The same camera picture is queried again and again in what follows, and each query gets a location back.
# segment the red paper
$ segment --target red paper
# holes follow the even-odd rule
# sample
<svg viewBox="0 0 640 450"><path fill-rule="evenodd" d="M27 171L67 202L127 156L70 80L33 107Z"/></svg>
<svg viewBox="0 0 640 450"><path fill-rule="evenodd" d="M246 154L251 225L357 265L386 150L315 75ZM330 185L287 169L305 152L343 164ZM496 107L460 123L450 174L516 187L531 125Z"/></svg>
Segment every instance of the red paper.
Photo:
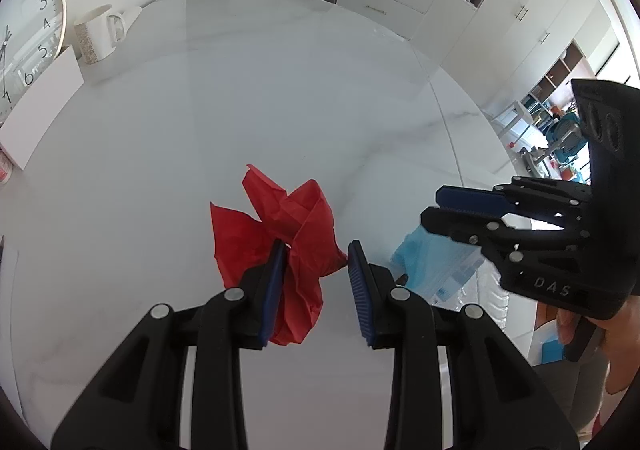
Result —
<svg viewBox="0 0 640 450"><path fill-rule="evenodd" d="M335 242L334 215L313 179L290 195L249 165L242 186L262 222L247 214L211 204L216 260L225 288L236 286L242 274L264 264L273 241L291 246L282 297L271 341L302 343L322 309L322 276L347 265Z"/></svg>

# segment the clock face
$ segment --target clock face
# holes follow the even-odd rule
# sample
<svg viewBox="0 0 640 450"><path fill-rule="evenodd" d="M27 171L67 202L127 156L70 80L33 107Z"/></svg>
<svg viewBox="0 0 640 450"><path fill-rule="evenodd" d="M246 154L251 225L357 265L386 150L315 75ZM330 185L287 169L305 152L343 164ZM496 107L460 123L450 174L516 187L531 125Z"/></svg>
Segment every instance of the clock face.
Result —
<svg viewBox="0 0 640 450"><path fill-rule="evenodd" d="M0 1L0 124L60 52L65 25L65 0Z"/></svg>

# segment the white cup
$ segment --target white cup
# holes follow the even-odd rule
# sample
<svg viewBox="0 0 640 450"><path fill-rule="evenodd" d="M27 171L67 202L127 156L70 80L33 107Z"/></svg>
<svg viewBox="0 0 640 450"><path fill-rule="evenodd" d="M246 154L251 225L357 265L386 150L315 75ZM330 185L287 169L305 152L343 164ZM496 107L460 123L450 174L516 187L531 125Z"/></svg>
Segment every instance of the white cup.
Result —
<svg viewBox="0 0 640 450"><path fill-rule="evenodd" d="M80 51L88 64L107 58L127 36L127 23L111 8L111 4L100 6L74 22ZM121 29L116 28L117 22L122 24Z"/></svg>

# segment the drawer handle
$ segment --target drawer handle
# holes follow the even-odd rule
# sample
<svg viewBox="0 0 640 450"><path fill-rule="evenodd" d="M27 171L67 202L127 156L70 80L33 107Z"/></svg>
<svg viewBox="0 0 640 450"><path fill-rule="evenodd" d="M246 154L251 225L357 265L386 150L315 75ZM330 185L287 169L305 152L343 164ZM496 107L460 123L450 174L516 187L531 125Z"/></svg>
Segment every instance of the drawer handle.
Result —
<svg viewBox="0 0 640 450"><path fill-rule="evenodd" d="M367 8L368 10L377 11L378 13L382 13L383 15L386 15L386 11L382 11L382 10L379 10L378 8L374 8L373 6L370 6L369 4L367 4L365 6L365 8Z"/></svg>

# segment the marble tabletop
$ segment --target marble tabletop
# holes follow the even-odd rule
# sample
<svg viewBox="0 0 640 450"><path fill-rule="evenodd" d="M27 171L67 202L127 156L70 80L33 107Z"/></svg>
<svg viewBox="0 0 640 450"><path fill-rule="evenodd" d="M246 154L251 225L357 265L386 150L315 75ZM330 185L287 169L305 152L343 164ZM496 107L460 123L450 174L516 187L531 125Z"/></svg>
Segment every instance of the marble tabletop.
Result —
<svg viewBox="0 0 640 450"><path fill-rule="evenodd" d="M514 175L446 73L321 0L159 0L83 73L26 170L0 191L0 234L19 251L18 391L46 444L151 306L200 305L223 289L209 202L254 214L241 187L247 164L289 190L316 179L338 244L360 239L380 264L440 186ZM360 337L344 270L322 291L302 345L242 353L252 448L383 443L392 352Z"/></svg>

